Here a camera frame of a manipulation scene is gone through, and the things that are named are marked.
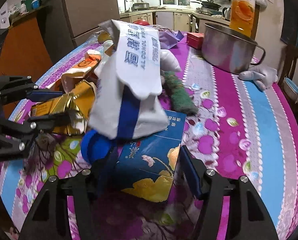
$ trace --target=frying pan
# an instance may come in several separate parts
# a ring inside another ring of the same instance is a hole
[[[207,0],[207,1],[202,1],[202,0],[197,0],[198,2],[193,1],[194,3],[200,3],[202,7],[212,9],[212,10],[219,10],[221,5],[216,4],[213,2],[213,0]]]

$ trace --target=faucet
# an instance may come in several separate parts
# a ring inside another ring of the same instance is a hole
[[[127,2],[127,0],[124,0],[124,12],[127,11],[127,7],[126,7],[126,5],[125,5],[125,2]]]

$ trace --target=purple tablecloth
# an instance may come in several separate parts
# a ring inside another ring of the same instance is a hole
[[[223,176],[246,174],[261,195],[279,239],[286,239],[298,224],[298,127],[286,99],[276,84],[262,93],[253,83],[212,67],[185,40],[170,51],[182,69],[177,76],[199,112],[187,118],[182,144]],[[86,50],[98,47],[92,42],[81,45],[52,67],[38,85],[43,88],[59,79]],[[168,97],[162,94],[159,98],[163,107],[170,109]],[[32,104],[21,101],[10,119],[27,119]],[[36,149],[28,160],[0,164],[1,198],[19,231],[48,176],[65,178],[89,167],[81,157],[80,141],[81,137],[67,138],[51,154]],[[202,201],[192,197],[177,166],[165,203],[109,192],[93,208],[105,239],[169,240],[189,238],[201,206]],[[225,238],[228,212],[229,199],[225,197],[219,240]],[[72,198],[68,198],[68,213],[72,238],[78,240]]]

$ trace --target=orange juice bottle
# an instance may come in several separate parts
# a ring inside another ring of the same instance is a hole
[[[255,6],[255,0],[232,0],[229,27],[250,37],[255,17]]]

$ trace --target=green brush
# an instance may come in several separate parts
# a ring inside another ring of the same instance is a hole
[[[164,88],[171,99],[173,110],[187,115],[195,115],[198,108],[192,103],[181,80],[172,71],[165,71],[163,76],[165,78]]]

